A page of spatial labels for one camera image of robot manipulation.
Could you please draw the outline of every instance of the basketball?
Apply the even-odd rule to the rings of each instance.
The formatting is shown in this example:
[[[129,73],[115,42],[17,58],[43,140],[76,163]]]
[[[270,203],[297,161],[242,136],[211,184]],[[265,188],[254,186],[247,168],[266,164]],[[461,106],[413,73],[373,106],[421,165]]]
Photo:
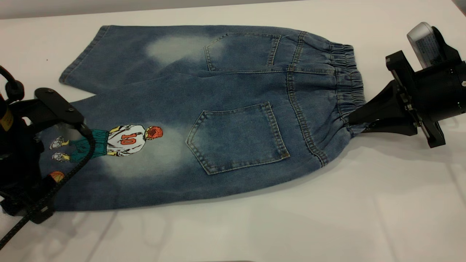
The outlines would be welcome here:
[[[60,171],[55,171],[55,172],[51,172],[49,176],[51,176],[55,180],[55,182],[58,183],[65,177],[65,174],[63,174]]]

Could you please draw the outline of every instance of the white table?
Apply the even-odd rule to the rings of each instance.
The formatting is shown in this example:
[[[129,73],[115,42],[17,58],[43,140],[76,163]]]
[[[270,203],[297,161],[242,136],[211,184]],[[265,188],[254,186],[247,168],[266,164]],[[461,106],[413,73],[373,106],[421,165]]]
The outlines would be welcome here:
[[[370,99],[392,79],[386,55],[403,50],[420,69],[405,35],[421,21],[466,59],[466,18],[450,0],[310,0],[1,20],[0,63],[25,84],[27,98],[50,87],[75,101],[90,94],[58,77],[103,24],[279,26],[354,45]],[[441,124],[445,146],[430,149],[422,133],[364,134],[327,167],[257,192],[56,213],[27,224],[0,261],[466,261],[466,116]],[[17,219],[0,214],[0,234]]]

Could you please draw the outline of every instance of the red hair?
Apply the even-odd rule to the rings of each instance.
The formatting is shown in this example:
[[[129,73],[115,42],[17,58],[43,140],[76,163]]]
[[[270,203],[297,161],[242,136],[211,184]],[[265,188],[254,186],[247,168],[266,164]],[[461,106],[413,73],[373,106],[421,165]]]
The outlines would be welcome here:
[[[147,128],[148,139],[156,139],[164,135],[163,130],[159,126],[149,126]]]

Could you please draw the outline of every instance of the red number 10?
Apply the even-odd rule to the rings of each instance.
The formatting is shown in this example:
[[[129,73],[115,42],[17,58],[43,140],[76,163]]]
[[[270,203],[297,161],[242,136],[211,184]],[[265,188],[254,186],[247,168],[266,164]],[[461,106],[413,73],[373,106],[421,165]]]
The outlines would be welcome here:
[[[136,143],[135,137],[136,137],[136,134],[131,134],[131,135],[129,135],[129,136],[127,136],[127,135],[122,135],[122,136],[121,136],[121,142],[120,142],[120,143],[121,143],[122,145],[132,145],[132,144]]]

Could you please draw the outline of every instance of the white jersey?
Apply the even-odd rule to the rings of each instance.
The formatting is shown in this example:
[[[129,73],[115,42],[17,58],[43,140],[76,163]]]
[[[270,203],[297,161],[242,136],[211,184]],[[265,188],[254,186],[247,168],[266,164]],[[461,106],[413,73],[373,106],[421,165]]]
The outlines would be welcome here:
[[[109,134],[107,152],[116,152],[119,157],[134,154],[145,144],[145,129],[141,125],[126,124]]]

